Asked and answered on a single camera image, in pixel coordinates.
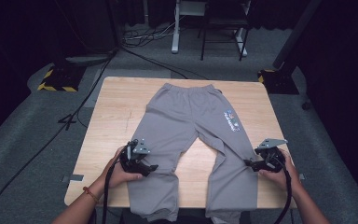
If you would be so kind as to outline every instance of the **forearm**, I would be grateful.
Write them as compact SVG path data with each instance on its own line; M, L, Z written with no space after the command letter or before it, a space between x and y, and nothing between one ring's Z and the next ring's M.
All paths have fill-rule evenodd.
M89 191L100 199L103 195L103 182L95 181L89 186ZM83 192L74 200L56 219L54 224L64 223L88 223L96 202L94 199Z
M330 223L302 186L294 188L293 198L304 224Z

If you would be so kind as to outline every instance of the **wooden tabletop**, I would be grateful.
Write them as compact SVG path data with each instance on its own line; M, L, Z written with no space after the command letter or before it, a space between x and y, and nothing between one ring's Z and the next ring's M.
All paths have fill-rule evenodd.
M283 139L266 89L261 83L107 77L73 172L74 175L83 175L84 178L82 181L70 182L65 196L66 204L72 203L83 192L82 188L89 186L101 174L117 149L131 140L145 113L146 104L164 83L179 87L203 87L213 84L231 102L254 148L265 138ZM280 148L288 150L286 145ZM205 207L208 176L212 171L215 156L216 151L199 139L181 156L175 172L179 178L180 207ZM286 193L260 175L257 198L257 208L282 208ZM130 206L126 183L109 191L108 204L114 207Z

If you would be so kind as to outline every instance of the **person's left hand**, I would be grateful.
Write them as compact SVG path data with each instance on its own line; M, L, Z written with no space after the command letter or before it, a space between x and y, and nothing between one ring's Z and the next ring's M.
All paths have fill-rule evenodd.
M107 171L109 170L109 168L112 166L113 161L119 156L121 150L124 147L120 147L117 149L116 151L116 155L114 158L112 158L105 166L105 168L103 169L103 172L101 173L101 175L98 177L98 179L101 179L101 181L105 181L106 175L107 175ZM143 176L141 174L132 174L132 173L126 173L123 170L123 167L121 167L120 162L118 162L115 165L115 169L113 170L112 173L112 177L110 178L109 181L109 188L114 188L117 185L123 183L123 182L127 182L127 181L132 181L132 180L137 180L137 179L141 179Z

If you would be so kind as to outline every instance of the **pant leg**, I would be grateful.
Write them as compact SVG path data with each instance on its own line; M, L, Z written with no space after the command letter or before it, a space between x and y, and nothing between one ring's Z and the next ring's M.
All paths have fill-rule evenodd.
M151 150L143 162L158 165L148 177L128 183L131 211L148 221L177 218L178 178L174 172L180 154L197 138L188 106L185 92L165 85L147 105L133 135L133 139L144 139Z
M255 160L254 150L234 109L219 90L193 94L190 99L200 139L218 150L209 177L206 216L215 224L239 223L241 211L257 206L257 173L243 161Z

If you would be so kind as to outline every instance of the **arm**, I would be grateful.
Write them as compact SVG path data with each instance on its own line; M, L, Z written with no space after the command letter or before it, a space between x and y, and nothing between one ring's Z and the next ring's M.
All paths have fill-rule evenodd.
M89 191L100 199L103 195L104 180L109 167L112 165L119 152L123 147L119 148L115 157L107 163L102 174L89 186ZM131 181L142 178L140 174L130 174L124 172L120 164L115 166L112 177L109 181L109 188L113 188L125 181ZM92 196L83 192L74 202L72 202L58 217L53 221L54 224L59 223L88 223L96 202Z
M327 218L324 216L322 211L319 209L318 205L312 200L310 195L302 186L300 179L298 177L298 172L292 164L292 159L287 154L287 152L282 150L282 154L286 159L285 166L290 176L292 177L292 192L293 198L297 204L298 211L300 212L301 219L303 223L330 223ZM286 189L286 178L283 170L280 170L279 173L272 173L266 170L260 170L261 175L275 182L281 189Z

